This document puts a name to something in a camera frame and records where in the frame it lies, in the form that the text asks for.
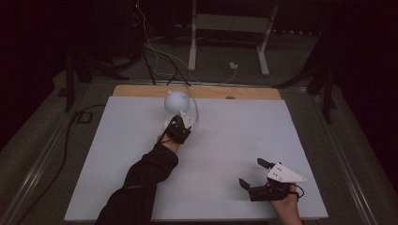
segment white ball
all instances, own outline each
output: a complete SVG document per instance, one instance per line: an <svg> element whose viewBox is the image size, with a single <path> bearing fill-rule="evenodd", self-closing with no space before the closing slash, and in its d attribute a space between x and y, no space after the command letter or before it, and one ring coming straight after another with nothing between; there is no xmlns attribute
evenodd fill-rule
<svg viewBox="0 0 398 225"><path fill-rule="evenodd" d="M180 111L187 112L190 106L190 99L182 91L169 91L164 99L164 110L170 114L179 114Z"/></svg>

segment dark background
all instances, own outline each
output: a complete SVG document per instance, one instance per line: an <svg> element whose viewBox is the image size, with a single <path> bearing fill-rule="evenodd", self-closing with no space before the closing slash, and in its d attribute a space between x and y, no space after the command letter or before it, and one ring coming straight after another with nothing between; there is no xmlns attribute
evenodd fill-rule
<svg viewBox="0 0 398 225"><path fill-rule="evenodd" d="M65 69L70 45L93 58L110 61L125 50L125 4L129 1L19 0L0 3L1 140L7 144L39 104L54 90L52 78ZM166 36L175 24L191 22L191 1L146 0L148 22ZM198 10L261 15L262 1L198 1ZM309 61L332 62L335 84L358 119L391 183L398 189L397 6L379 2L291 1L280 4L277 33L319 36ZM130 45L128 52L133 51Z"/></svg>

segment black sleeve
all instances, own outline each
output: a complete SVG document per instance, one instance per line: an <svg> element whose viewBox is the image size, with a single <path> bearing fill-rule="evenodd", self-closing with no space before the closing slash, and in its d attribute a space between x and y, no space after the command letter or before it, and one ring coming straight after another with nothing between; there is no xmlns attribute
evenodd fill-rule
<svg viewBox="0 0 398 225"><path fill-rule="evenodd" d="M162 144L155 145L130 167L123 187L102 208L96 225L149 224L156 185L167 179L177 164L178 157L174 152Z"/></svg>

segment person's right arm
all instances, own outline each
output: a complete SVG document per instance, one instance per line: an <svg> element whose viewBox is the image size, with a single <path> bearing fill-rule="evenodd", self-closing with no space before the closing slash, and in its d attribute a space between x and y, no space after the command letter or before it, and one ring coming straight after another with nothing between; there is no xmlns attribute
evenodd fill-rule
<svg viewBox="0 0 398 225"><path fill-rule="evenodd" d="M290 185L290 191L296 192L295 185ZM298 195L288 194L280 201L269 201L283 225L302 225L299 217Z"/></svg>

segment floor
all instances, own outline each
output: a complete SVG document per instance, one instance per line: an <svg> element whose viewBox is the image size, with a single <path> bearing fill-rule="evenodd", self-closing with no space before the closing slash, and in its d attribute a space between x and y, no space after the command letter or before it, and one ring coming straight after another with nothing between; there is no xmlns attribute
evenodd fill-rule
<svg viewBox="0 0 398 225"><path fill-rule="evenodd" d="M270 87L298 75L316 43L316 37L312 36L272 33L266 49L270 75L263 77L259 72L255 44L251 37L240 36L231 40L224 38L223 34L210 34L208 37L200 38L196 70L192 73L184 66L188 62L190 47L187 37L170 40L154 36L149 39L150 44L146 46L147 59L149 64L156 68L157 75L154 78L157 84L166 84L172 77L170 74L176 71L173 65L161 58L156 63L156 58L161 57L161 53L154 53L153 49L172 55L169 56L176 62L182 75L179 79L192 85L259 87ZM117 64L124 60L123 57L115 59ZM237 63L237 69L229 67L231 62ZM54 92L45 99L1 152L1 224L18 224L18 218L25 212L28 213L19 224L74 224L64 221L63 217L95 136L103 107L89 109L94 114L90 124L72 124L68 129L70 118L74 112L86 107L106 104L108 97L120 83L152 84L143 61L121 72L123 76L130 78L129 81L116 81L98 71L93 73L95 77L92 83L76 83L76 100L70 112L64 112L66 100L57 95L59 90L65 87L65 72L56 76ZM382 172L339 87L333 87L332 98L335 107L331 110L332 124L329 125L320 112L322 94L309 96L305 92L309 81L303 80L280 90L291 112L329 213L328 218L305 220L305 224L396 224L397 194ZM44 159L38 168L35 162L41 158ZM54 184L35 203L62 165L62 171L54 180ZM23 181L26 180L31 182L29 184L33 188L23 186ZM191 225L193 222L178 224ZM280 222L275 219L204 224L257 225Z"/></svg>

